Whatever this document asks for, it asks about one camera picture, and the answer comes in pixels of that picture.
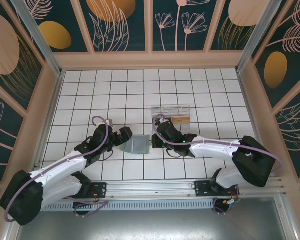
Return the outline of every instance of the ventilation slot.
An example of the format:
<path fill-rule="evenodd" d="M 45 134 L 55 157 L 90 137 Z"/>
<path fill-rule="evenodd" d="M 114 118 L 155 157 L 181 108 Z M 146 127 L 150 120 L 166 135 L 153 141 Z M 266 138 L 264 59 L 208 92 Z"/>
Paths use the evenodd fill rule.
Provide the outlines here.
<path fill-rule="evenodd" d="M 78 203 L 57 202 L 51 204 L 43 212 L 73 211 Z M 184 210 L 184 209 L 212 209 L 212 199 L 193 200 L 149 200 L 149 201 L 111 201 L 101 211 L 133 211 L 133 210 Z M 85 205 L 77 211 L 96 210 L 99 205 Z"/>

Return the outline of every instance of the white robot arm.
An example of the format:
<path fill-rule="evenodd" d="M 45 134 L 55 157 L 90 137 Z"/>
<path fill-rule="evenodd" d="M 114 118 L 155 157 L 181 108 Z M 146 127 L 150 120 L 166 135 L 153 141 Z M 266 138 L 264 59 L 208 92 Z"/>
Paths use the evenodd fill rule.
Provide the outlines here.
<path fill-rule="evenodd" d="M 93 136 L 52 165 L 30 173 L 23 170 L 17 172 L 5 190 L 0 206 L 6 210 L 19 192 L 8 213 L 23 226 L 30 223 L 47 205 L 70 196 L 86 196 L 91 181 L 81 171 L 98 161 L 101 154 L 126 143 L 133 135 L 129 127 L 121 128 L 121 134 L 113 132 L 110 122 L 106 122 L 108 133 L 107 126 L 100 124 Z"/>
<path fill-rule="evenodd" d="M 212 140 L 196 134 L 183 135 L 166 119 L 157 123 L 157 132 L 152 136 L 153 148 L 167 148 L 167 151 L 173 150 L 182 157 L 216 158 L 234 163 L 227 169 L 218 169 L 213 175 L 210 184 L 216 195 L 218 191 L 245 182 L 256 187 L 266 185 L 276 160 L 269 154 L 260 153 L 269 152 L 254 138 Z"/>

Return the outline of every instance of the enclosure wall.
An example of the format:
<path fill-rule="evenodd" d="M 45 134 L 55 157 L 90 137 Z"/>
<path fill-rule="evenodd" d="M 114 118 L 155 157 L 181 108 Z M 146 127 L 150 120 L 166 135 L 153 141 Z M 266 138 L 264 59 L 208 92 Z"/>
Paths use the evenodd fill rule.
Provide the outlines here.
<path fill-rule="evenodd" d="M 278 176 L 300 226 L 300 0 L 286 2 L 241 77 L 264 145 L 284 161 Z"/>
<path fill-rule="evenodd" d="M 31 169 L 56 79 L 18 17 L 0 1 L 0 198 L 16 172 Z M 0 235 L 5 225 L 0 207 Z"/>
<path fill-rule="evenodd" d="M 235 67 L 269 0 L 25 1 L 59 66 Z"/>

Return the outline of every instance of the transparent container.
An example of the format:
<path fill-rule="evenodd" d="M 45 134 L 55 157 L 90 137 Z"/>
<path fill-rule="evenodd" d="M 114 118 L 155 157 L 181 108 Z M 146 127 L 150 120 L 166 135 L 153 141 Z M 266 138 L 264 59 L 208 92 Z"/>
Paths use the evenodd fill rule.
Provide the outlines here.
<path fill-rule="evenodd" d="M 190 125 L 190 106 L 189 105 L 163 105 L 153 106 L 151 108 L 152 121 L 158 114 L 163 114 L 166 119 L 170 120 L 174 127 L 182 134 L 189 134 Z"/>

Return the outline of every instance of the white tile floor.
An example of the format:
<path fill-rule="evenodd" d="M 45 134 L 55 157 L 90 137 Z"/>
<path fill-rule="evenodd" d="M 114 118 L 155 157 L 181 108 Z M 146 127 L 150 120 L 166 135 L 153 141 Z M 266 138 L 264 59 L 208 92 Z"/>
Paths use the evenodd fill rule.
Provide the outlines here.
<path fill-rule="evenodd" d="M 68 71 L 42 167 L 94 133 L 92 116 L 112 119 L 115 131 L 126 125 L 134 134 L 151 135 L 151 107 L 158 105 L 190 105 L 191 133 L 206 138 L 255 136 L 234 69 Z M 230 165 L 214 158 L 171 158 L 162 149 L 151 148 L 146 155 L 114 149 L 109 160 L 83 173 L 93 181 L 197 179 Z"/>

